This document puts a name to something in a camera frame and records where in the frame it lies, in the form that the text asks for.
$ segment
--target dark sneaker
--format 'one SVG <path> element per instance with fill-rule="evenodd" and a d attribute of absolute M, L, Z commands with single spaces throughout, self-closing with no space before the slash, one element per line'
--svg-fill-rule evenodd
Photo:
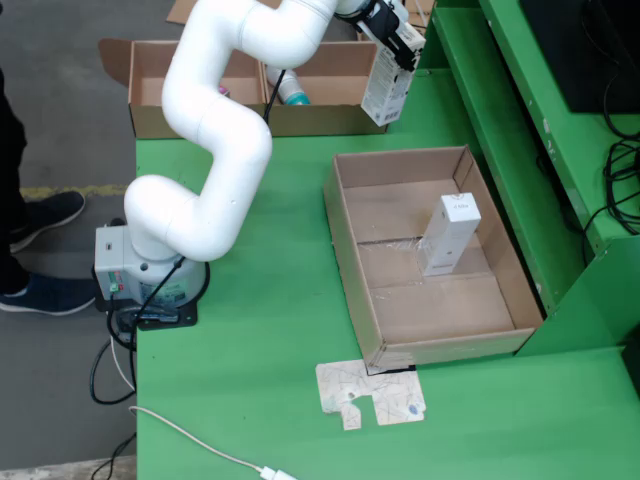
<path fill-rule="evenodd" d="M 64 192 L 39 202 L 27 203 L 29 223 L 10 234 L 11 253 L 18 253 L 46 230 L 66 225 L 84 210 L 85 199 L 79 192 Z"/>
<path fill-rule="evenodd" d="M 0 310 L 45 313 L 60 317 L 88 307 L 94 298 L 93 280 L 66 280 L 32 273 L 29 284 L 21 295 L 0 294 Z"/>

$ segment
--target black wire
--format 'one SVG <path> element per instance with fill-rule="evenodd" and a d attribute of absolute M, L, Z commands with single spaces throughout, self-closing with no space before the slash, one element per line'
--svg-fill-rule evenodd
<path fill-rule="evenodd" d="M 631 235 L 638 235 L 640 232 L 636 227 L 640 226 L 640 215 L 634 215 L 629 212 L 625 212 L 619 208 L 624 202 L 631 200 L 632 198 L 640 195 L 640 190 L 632 193 L 631 195 L 627 195 L 621 200 L 616 200 L 614 185 L 616 182 L 621 182 L 624 180 L 630 180 L 633 177 L 637 177 L 640 179 L 640 131 L 635 134 L 629 134 L 622 132 L 618 129 L 613 120 L 611 119 L 611 115 L 609 113 L 609 108 L 607 106 L 607 100 L 609 98 L 609 91 L 611 90 L 611 86 L 614 84 L 616 79 L 620 74 L 620 63 L 616 58 L 613 57 L 609 52 L 607 52 L 604 48 L 602 48 L 598 43 L 594 40 L 593 36 L 589 33 L 589 30 L 585 24 L 585 16 L 586 16 L 586 3 L 582 10 L 581 15 L 581 24 L 582 29 L 584 31 L 585 36 L 591 43 L 591 45 L 607 59 L 609 63 L 617 67 L 617 71 L 615 75 L 609 80 L 607 84 L 603 100 L 602 100 L 602 110 L 604 120 L 609 127 L 611 132 L 618 136 L 621 140 L 613 143 L 609 148 L 609 153 L 607 155 L 607 160 L 605 162 L 604 168 L 602 169 L 602 175 L 604 177 L 604 185 L 605 185 L 605 205 L 596 210 L 593 215 L 589 218 L 589 221 L 585 225 L 582 231 L 582 260 L 584 261 L 585 266 L 587 263 L 587 253 L 586 253 L 586 244 L 588 242 L 587 231 L 589 227 L 598 216 L 599 213 L 603 211 L 607 211 L 609 215 L 615 219 L 628 233 Z M 617 170 L 614 170 L 614 166 L 617 162 L 621 161 L 624 158 L 627 158 L 629 155 L 634 156 L 631 163 L 623 164 Z"/>
<path fill-rule="evenodd" d="M 109 315 L 113 315 L 113 310 L 109 310 Z M 118 405 L 119 403 L 122 403 L 130 399 L 136 393 L 135 391 L 129 392 L 125 396 L 120 397 L 116 400 L 101 400 L 100 398 L 97 397 L 96 390 L 95 390 L 96 371 L 98 370 L 98 365 L 100 364 L 100 360 L 102 359 L 104 352 L 106 352 L 110 344 L 111 344 L 111 339 L 107 340 L 105 344 L 100 348 L 98 355 L 93 361 L 93 365 L 91 367 L 91 374 L 89 375 L 89 394 L 91 395 L 91 399 L 94 402 L 96 402 L 98 405 Z"/>
<path fill-rule="evenodd" d="M 136 347 L 136 333 L 138 330 L 138 324 L 140 323 L 140 317 L 142 317 L 142 314 L 147 309 L 149 304 L 153 301 L 153 299 L 158 294 L 160 289 L 164 287 L 165 283 L 169 281 L 171 276 L 176 272 L 176 270 L 178 270 L 182 266 L 185 260 L 186 260 L 185 257 L 181 257 L 180 260 L 178 260 L 173 265 L 173 268 L 169 271 L 169 273 L 167 273 L 167 275 L 162 279 L 162 281 L 153 290 L 153 292 L 151 292 L 151 295 L 149 295 L 149 298 L 147 298 L 147 300 L 142 304 L 142 308 L 140 308 L 140 310 L 136 314 L 136 318 L 133 321 L 133 325 L 131 326 L 132 328 L 131 328 L 131 342 L 130 342 L 131 348 L 129 349 L 129 368 L 131 369 L 131 384 L 133 385 L 134 392 L 137 391 L 138 384 L 136 382 L 136 367 L 133 361 L 133 351 L 134 351 L 134 348 Z"/>
<path fill-rule="evenodd" d="M 111 310 L 115 311 L 113 295 L 111 296 Z M 126 348 L 127 350 L 133 349 L 135 351 L 136 349 L 135 345 L 122 341 L 122 339 L 120 338 L 120 335 L 118 335 L 116 331 L 113 329 L 113 315 L 107 315 L 107 330 L 109 330 L 109 335 L 111 335 L 111 338 L 113 338 L 118 345 Z"/>
<path fill-rule="evenodd" d="M 271 94 L 271 98 L 269 99 L 269 104 L 267 105 L 267 109 L 264 111 L 264 116 L 262 117 L 267 125 L 269 125 L 269 114 L 271 113 L 271 107 L 273 107 L 273 103 L 276 101 L 276 95 L 278 94 L 278 89 L 280 88 L 280 84 L 282 83 L 282 79 L 284 78 L 286 70 L 282 70 L 280 72 L 280 76 L 278 77 L 278 81 L 273 87 L 273 93 Z"/>
<path fill-rule="evenodd" d="M 637 191 L 637 192 L 635 192 L 635 193 L 632 193 L 631 195 L 629 195 L 629 196 L 627 196 L 627 197 L 624 197 L 622 200 L 618 200 L 618 201 L 616 202 L 616 204 L 617 204 L 617 205 L 620 205 L 621 203 L 624 203 L 624 202 L 626 202 L 626 201 L 628 201 L 628 200 L 631 200 L 632 198 L 635 198 L 635 197 L 637 197 L 638 195 L 640 195 L 640 190 L 639 190 L 639 191 Z M 585 249 L 585 243 L 586 243 L 586 240 L 587 240 L 587 231 L 589 230 L 589 227 L 591 226 L 591 224 L 593 223 L 593 221 L 595 220 L 595 218 L 598 216 L 598 214 L 599 214 L 600 212 L 602 212 L 602 211 L 606 210 L 607 208 L 609 208 L 609 206 L 608 206 L 608 205 L 605 205 L 604 207 L 600 207 L 598 210 L 596 210 L 596 211 L 594 212 L 594 214 L 593 214 L 593 215 L 591 215 L 591 218 L 589 218 L 589 221 L 587 222 L 587 224 L 586 224 L 586 225 L 585 225 L 585 227 L 584 227 L 584 230 L 583 230 L 583 237 L 582 237 L 582 260 L 584 261 L 585 266 L 587 266 L 587 265 L 588 265 L 588 263 L 589 263 L 589 262 L 587 262 L 587 252 L 586 252 L 586 249 Z"/>
<path fill-rule="evenodd" d="M 131 435 L 129 438 L 127 438 L 120 445 L 118 445 L 116 449 L 113 451 L 111 458 L 94 470 L 94 472 L 91 474 L 91 480 L 96 480 L 96 475 L 98 474 L 98 472 L 100 472 L 100 470 L 102 470 L 107 465 L 109 465 L 109 475 L 107 475 L 107 478 L 103 480 L 110 480 L 111 476 L 113 475 L 113 466 L 116 461 L 116 458 L 122 455 L 122 453 L 126 450 L 126 448 L 129 446 L 129 444 L 133 441 L 134 438 L 136 438 L 135 433 Z"/>

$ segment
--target person's leg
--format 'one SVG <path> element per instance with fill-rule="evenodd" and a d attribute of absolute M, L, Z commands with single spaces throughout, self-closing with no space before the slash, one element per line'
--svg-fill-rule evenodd
<path fill-rule="evenodd" d="M 11 231 L 26 223 L 26 205 L 20 195 L 18 167 L 27 145 L 22 124 L 4 95 L 4 75 L 0 69 L 0 293 L 24 289 L 29 274 L 11 256 Z"/>
<path fill-rule="evenodd" d="M 0 310 L 68 315 L 93 302 L 93 280 L 67 280 L 25 271 L 11 256 L 45 230 L 69 223 L 84 197 L 66 192 L 25 203 L 18 168 L 27 142 L 24 128 L 4 94 L 0 70 Z"/>

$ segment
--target small white box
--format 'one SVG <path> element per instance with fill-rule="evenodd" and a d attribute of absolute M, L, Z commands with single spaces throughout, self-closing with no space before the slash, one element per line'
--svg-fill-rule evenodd
<path fill-rule="evenodd" d="M 414 52 L 414 66 L 417 69 L 426 42 L 424 36 L 408 22 L 398 29 L 398 35 Z M 362 99 L 362 109 L 376 125 L 382 127 L 400 118 L 416 70 L 409 72 L 400 68 L 393 52 L 379 41 L 376 43 L 378 53 Z"/>
<path fill-rule="evenodd" d="M 480 218 L 480 211 L 471 193 L 440 197 L 429 226 L 418 243 L 422 275 L 427 277 L 453 272 Z"/>

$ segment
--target white robotic arm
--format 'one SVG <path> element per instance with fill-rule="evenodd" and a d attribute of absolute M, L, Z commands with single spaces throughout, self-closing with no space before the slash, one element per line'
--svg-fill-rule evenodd
<path fill-rule="evenodd" d="M 271 157 L 268 126 L 224 97 L 220 79 L 232 50 L 281 69 L 305 63 L 336 9 L 363 0 L 284 0 L 277 10 L 256 0 L 200 0 L 187 22 L 162 94 L 169 125 L 210 151 L 214 164 L 200 196 L 155 175 L 135 180 L 125 197 L 131 240 L 150 260 L 176 252 L 196 261 L 233 246 Z"/>
<path fill-rule="evenodd" d="M 198 196 L 158 175 L 139 177 L 125 195 L 127 227 L 98 229 L 95 272 L 105 300 L 180 307 L 206 283 L 208 262 L 238 237 L 271 157 L 269 127 L 254 111 L 219 92 L 231 52 L 241 50 L 278 69 L 307 62 L 331 17 L 384 44 L 404 69 L 419 52 L 401 37 L 408 13 L 399 0 L 283 0 L 273 10 L 257 0 L 199 0 L 173 57 L 162 92 L 171 128 L 213 154 Z M 179 271 L 172 271 L 181 257 Z"/>

